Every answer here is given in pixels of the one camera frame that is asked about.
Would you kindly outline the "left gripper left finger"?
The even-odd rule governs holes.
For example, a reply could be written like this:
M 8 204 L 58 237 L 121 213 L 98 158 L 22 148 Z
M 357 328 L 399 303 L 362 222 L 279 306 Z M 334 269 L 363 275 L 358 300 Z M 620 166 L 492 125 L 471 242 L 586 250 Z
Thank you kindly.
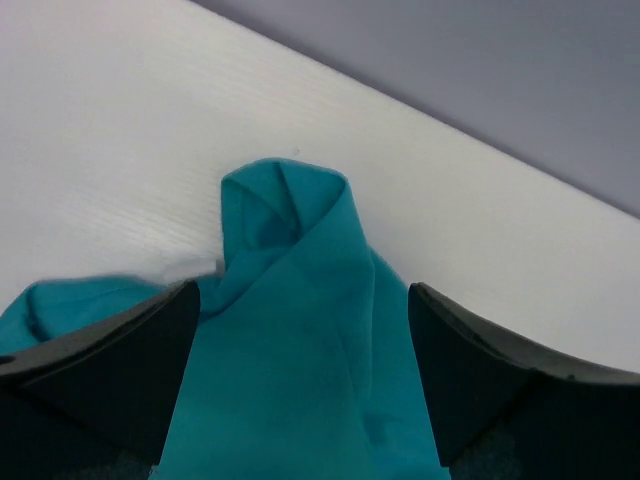
M 147 479 L 160 463 L 200 315 L 193 281 L 1 356 L 4 479 Z

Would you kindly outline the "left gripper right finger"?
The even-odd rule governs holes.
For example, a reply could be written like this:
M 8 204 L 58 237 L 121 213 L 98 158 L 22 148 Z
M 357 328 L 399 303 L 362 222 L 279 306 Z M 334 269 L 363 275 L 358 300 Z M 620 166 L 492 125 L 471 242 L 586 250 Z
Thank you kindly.
M 639 377 L 550 349 L 410 287 L 439 461 L 455 479 L 639 476 Z

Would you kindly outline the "teal t-shirt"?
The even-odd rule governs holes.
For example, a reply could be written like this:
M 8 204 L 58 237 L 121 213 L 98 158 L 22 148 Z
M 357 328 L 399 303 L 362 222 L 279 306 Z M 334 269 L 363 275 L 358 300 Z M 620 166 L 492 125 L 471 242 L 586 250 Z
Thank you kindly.
M 347 180 L 289 160 L 221 183 L 224 266 L 158 479 L 445 479 L 408 290 L 372 250 Z

